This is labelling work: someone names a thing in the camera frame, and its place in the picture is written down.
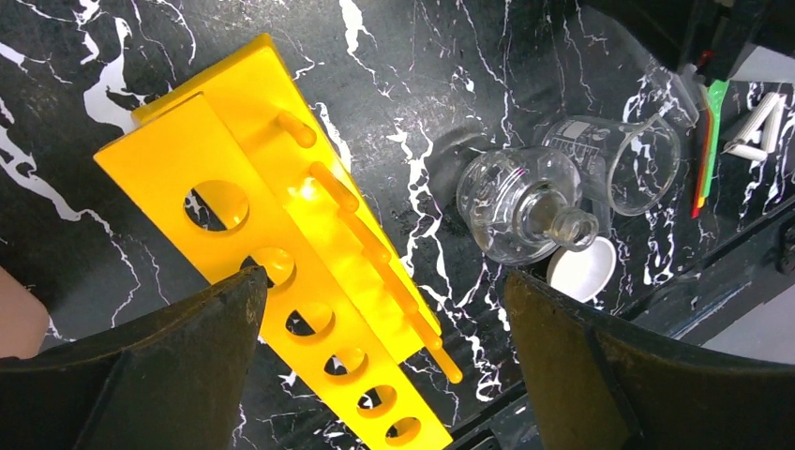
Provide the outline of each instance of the marble surface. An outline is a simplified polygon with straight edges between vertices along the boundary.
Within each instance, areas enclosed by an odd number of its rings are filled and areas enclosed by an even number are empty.
[[[448,383],[424,353],[403,368],[451,429],[521,380],[501,307],[506,268],[485,260],[452,206],[455,144],[537,142],[566,114],[641,122],[681,115],[671,83],[612,20],[575,1],[0,1],[0,264],[52,314],[45,345],[89,336],[206,285],[94,164],[133,129],[129,111],[269,33],[464,370]],[[733,83],[727,123],[769,91]],[[619,265],[597,306],[620,314],[793,192],[782,150],[718,159],[712,196],[689,217],[697,133],[677,182],[644,216],[615,217]],[[207,211],[187,199],[187,208]],[[234,448],[362,448],[266,345]]]

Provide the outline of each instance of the white bowl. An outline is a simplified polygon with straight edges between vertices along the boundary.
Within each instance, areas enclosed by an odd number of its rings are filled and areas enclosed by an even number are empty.
[[[552,255],[547,269],[547,283],[579,302],[587,302],[600,293],[616,269],[616,248],[604,237],[575,252],[560,248]]]

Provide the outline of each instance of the pink object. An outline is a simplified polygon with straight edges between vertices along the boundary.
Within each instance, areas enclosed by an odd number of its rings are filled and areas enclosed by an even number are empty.
[[[32,358],[50,325],[47,309],[0,267],[0,358]]]

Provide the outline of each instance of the glass bottle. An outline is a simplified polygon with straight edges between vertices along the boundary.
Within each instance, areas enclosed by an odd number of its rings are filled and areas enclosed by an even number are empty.
[[[457,188],[458,212],[486,255],[507,265],[535,263],[558,246],[588,248],[596,217],[577,208],[577,167],[559,150],[508,148],[477,157]]]

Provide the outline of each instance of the yellow plastic panel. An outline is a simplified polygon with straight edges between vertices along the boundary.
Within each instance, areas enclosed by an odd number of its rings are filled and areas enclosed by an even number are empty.
[[[206,97],[196,94],[174,106],[108,145],[95,156],[97,163],[209,281],[235,273],[249,255],[264,261],[277,286],[269,291],[262,337],[370,448],[444,448],[451,442],[444,426]],[[229,230],[210,232],[190,221],[183,202],[192,188],[216,203],[213,209],[225,215]],[[350,209],[336,214],[352,214]],[[341,251],[338,264],[351,266],[360,255]],[[285,328],[293,311],[303,314],[302,308],[316,314],[309,336]],[[324,308],[329,312],[321,317]],[[332,355],[349,373],[323,370]],[[382,405],[359,410],[360,397],[373,388]],[[387,437],[392,426],[400,436]]]
[[[439,322],[295,88],[270,37],[258,37],[134,115],[145,124],[200,92],[393,360],[402,362],[428,346],[444,373],[454,383],[460,381],[460,370],[440,348]],[[208,199],[211,193],[197,191],[227,227],[234,224],[220,211],[223,205]],[[406,308],[416,312],[406,314]],[[315,322],[310,309],[301,312],[310,324]]]

